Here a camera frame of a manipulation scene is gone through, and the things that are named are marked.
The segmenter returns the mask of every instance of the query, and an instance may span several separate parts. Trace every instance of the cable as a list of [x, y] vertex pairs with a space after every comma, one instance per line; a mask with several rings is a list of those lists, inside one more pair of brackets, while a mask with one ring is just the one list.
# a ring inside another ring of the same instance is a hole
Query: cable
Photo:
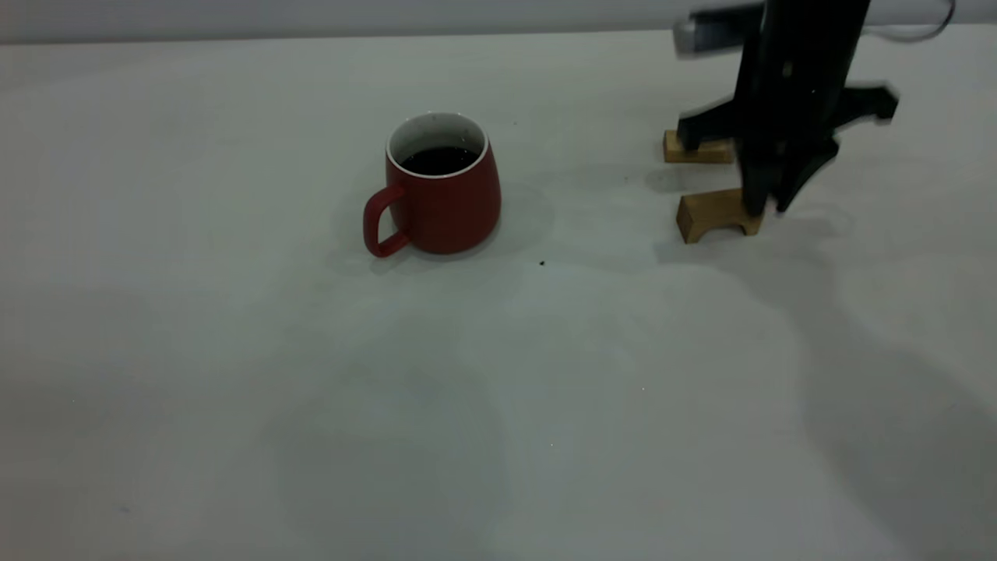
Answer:
[[927, 33], [904, 34], [897, 33], [895, 31], [884, 33], [881, 29], [866, 29], [865, 31], [870, 35], [875, 35], [876, 37], [880, 37], [886, 41], [892, 41], [894, 43], [920, 43], [921, 41], [934, 39], [935, 37], [941, 35], [942, 31], [945, 31], [945, 28], [948, 27], [948, 24], [952, 22], [952, 18], [955, 16], [955, 0], [945, 1], [948, 2], [949, 5], [948, 15], [945, 16], [945, 19], [943, 19], [937, 27]]

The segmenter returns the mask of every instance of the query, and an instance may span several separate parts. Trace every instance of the wooden arch block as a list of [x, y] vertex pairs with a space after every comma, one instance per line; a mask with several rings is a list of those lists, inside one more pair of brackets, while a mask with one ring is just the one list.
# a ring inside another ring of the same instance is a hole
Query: wooden arch block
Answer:
[[704, 142], [699, 150], [687, 151], [675, 131], [665, 131], [665, 162], [669, 164], [731, 164], [734, 147], [731, 141]]
[[749, 215], [741, 205], [741, 190], [729, 189], [682, 197], [676, 222], [685, 243], [695, 244], [715, 228], [738, 226], [745, 236], [754, 236], [762, 227], [762, 216]]

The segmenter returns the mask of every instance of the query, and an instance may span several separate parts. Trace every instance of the mug rim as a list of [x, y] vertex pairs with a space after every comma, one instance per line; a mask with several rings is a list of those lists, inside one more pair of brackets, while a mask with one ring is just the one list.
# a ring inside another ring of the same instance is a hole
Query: mug rim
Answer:
[[[406, 170], [405, 168], [403, 168], [402, 165], [399, 164], [395, 160], [395, 155], [391, 153], [391, 140], [393, 138], [395, 138], [395, 135], [398, 134], [398, 132], [406, 124], [408, 124], [409, 122], [411, 122], [411, 121], [413, 121], [415, 119], [419, 119], [421, 117], [426, 117], [428, 115], [450, 115], [450, 116], [457, 116], [457, 117], [460, 117], [462, 119], [467, 119], [468, 121], [471, 121], [472, 124], [474, 124], [476, 127], [478, 127], [478, 130], [482, 132], [482, 137], [485, 139], [485, 146], [482, 148], [482, 152], [478, 155], [478, 159], [475, 160], [475, 162], [473, 164], [467, 166], [466, 168], [463, 168], [463, 169], [461, 169], [459, 171], [452, 172], [452, 173], [449, 173], [449, 174], [444, 174], [444, 175], [441, 175], [441, 176], [427, 176], [427, 175], [423, 175], [423, 174], [417, 174], [415, 172], [410, 172], [409, 170]], [[398, 127], [395, 127], [395, 130], [392, 131], [390, 135], [388, 135], [388, 141], [385, 143], [385, 146], [384, 146], [384, 153], [388, 156], [388, 161], [391, 162], [391, 165], [394, 166], [397, 170], [401, 171], [402, 173], [404, 173], [406, 175], [412, 176], [414, 178], [419, 178], [421, 180], [445, 180], [445, 179], [450, 179], [450, 178], [455, 178], [457, 176], [461, 176], [461, 175], [469, 172], [470, 170], [473, 170], [475, 167], [478, 166], [478, 164], [480, 164], [485, 159], [485, 155], [491, 149], [492, 149], [492, 139], [489, 138], [489, 133], [485, 130], [485, 127], [482, 127], [482, 124], [479, 123], [478, 121], [476, 121], [475, 119], [472, 119], [471, 117], [468, 117], [467, 115], [465, 115], [463, 113], [459, 113], [459, 112], [451, 112], [451, 111], [427, 111], [425, 113], [421, 113], [421, 114], [416, 115], [414, 117], [409, 117], [405, 121], [403, 121], [401, 125], [399, 125]]]

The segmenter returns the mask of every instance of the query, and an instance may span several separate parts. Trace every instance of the white wall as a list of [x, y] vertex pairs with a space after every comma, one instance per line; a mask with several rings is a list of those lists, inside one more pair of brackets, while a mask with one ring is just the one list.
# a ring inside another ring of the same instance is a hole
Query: white wall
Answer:
[[[738, 0], [0, 0], [0, 42], [566, 31], [667, 27]], [[870, 22], [937, 19], [939, 0], [873, 0]], [[957, 21], [997, 19], [960, 0]]]

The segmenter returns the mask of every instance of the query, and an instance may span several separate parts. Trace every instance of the mug handle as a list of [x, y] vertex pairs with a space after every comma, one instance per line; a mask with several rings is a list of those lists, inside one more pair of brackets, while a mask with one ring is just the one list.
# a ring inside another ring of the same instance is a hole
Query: mug handle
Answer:
[[377, 241], [377, 230], [381, 223], [381, 215], [384, 214], [384, 211], [392, 203], [402, 197], [405, 197], [404, 189], [397, 185], [389, 185], [374, 194], [374, 197], [371, 197], [371, 200], [367, 202], [367, 207], [364, 209], [364, 244], [367, 246], [367, 251], [376, 258], [385, 258], [400, 250], [409, 242], [409, 237], [402, 231], [391, 234], [383, 243], [379, 244]]

